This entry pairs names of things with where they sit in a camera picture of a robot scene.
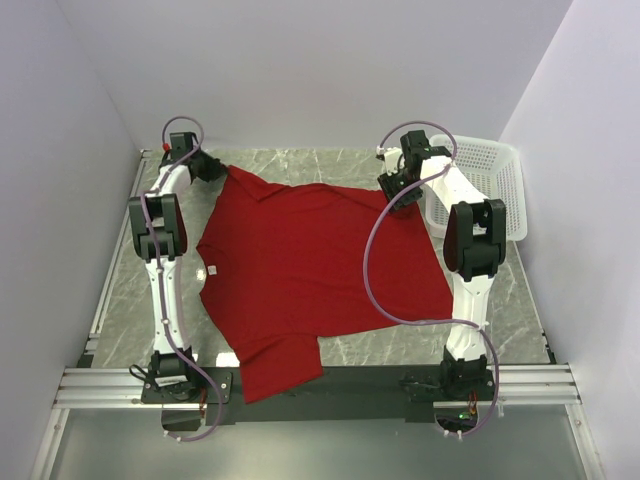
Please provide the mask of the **red t shirt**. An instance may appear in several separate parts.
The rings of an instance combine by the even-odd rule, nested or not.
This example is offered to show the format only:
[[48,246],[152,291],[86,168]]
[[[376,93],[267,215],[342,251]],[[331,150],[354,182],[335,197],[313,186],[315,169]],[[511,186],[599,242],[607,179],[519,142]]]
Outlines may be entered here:
[[202,304],[258,402],[323,373],[319,339],[442,320],[453,298],[417,206],[374,190],[287,186],[231,167],[198,243]]

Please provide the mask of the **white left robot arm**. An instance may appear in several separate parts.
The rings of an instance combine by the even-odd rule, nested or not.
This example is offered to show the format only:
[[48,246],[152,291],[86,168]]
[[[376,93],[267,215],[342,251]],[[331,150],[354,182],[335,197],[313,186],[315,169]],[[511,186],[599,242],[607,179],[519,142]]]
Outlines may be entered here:
[[194,180],[212,182],[225,172],[201,149],[196,133],[164,133],[157,179],[128,200],[133,248],[144,263],[154,318],[148,367],[129,368],[144,384],[145,403],[195,402],[206,395],[184,321],[181,270],[188,239],[179,197]]

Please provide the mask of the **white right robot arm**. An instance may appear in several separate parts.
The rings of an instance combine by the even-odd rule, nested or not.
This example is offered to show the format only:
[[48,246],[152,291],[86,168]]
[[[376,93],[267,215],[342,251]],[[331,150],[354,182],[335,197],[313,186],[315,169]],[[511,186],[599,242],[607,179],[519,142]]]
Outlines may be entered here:
[[433,146],[424,131],[409,131],[397,148],[379,144],[378,178],[389,210],[419,200],[428,187],[449,217],[443,243],[451,274],[453,310],[440,373],[432,394],[451,400],[488,400],[498,391],[497,355],[486,334],[488,300],[506,257],[506,206],[481,193],[455,162],[457,146]]

